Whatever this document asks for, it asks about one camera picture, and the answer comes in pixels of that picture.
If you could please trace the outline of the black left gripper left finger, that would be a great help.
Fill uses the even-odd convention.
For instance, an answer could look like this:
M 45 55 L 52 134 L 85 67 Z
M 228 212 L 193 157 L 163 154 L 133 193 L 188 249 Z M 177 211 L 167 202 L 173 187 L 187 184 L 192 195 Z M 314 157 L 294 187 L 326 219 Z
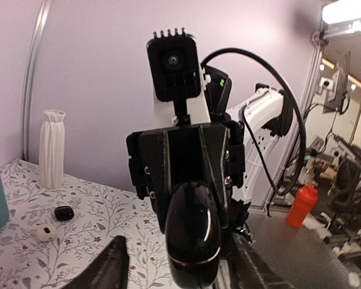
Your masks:
M 117 235 L 80 275 L 63 288 L 127 288 L 128 270 L 126 238 Z

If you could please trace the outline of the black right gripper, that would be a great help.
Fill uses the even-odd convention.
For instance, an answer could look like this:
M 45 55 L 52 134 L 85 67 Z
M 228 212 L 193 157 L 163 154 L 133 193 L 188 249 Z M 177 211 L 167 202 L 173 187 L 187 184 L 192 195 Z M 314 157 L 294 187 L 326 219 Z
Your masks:
M 137 195 L 155 193 L 165 233 L 171 193 L 178 185 L 201 182 L 213 192 L 220 225 L 229 224 L 229 193 L 244 183 L 244 130 L 233 120 L 138 131 L 127 139 L 129 171 Z

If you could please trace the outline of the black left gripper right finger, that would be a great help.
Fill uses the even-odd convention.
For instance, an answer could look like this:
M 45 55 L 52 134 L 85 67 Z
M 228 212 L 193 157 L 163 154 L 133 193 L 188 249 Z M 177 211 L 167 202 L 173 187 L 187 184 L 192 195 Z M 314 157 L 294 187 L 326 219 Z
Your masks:
M 242 235 L 229 237 L 228 267 L 231 288 L 289 288 Z

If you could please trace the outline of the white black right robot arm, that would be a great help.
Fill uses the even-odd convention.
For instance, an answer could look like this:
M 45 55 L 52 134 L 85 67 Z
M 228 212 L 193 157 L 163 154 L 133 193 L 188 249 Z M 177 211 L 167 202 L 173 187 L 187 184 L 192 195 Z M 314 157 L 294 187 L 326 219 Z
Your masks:
M 233 230 L 247 220 L 250 198 L 235 200 L 234 187 L 245 184 L 250 174 L 245 167 L 245 147 L 256 148 L 259 130 L 272 137 L 281 135 L 278 118 L 288 107 L 289 96 L 258 84 L 255 95 L 239 109 L 239 117 L 214 115 L 205 101 L 209 92 L 206 78 L 213 67 L 151 68 L 155 99 L 173 109 L 176 123 L 127 136 L 129 171 L 140 199 L 149 197 L 161 232 L 181 214 L 207 221 L 210 228 Z M 196 112 L 189 101 L 202 100 Z

